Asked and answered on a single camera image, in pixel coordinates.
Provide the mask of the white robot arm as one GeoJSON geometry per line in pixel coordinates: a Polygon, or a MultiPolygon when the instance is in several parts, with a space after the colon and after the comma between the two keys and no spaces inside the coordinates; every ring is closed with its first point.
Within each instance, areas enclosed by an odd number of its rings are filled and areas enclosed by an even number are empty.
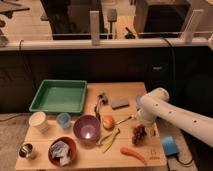
{"type": "Polygon", "coordinates": [[[140,98],[142,107],[135,118],[150,127],[160,117],[213,147],[213,118],[171,105],[169,98],[164,88],[143,95],[140,98]]]}

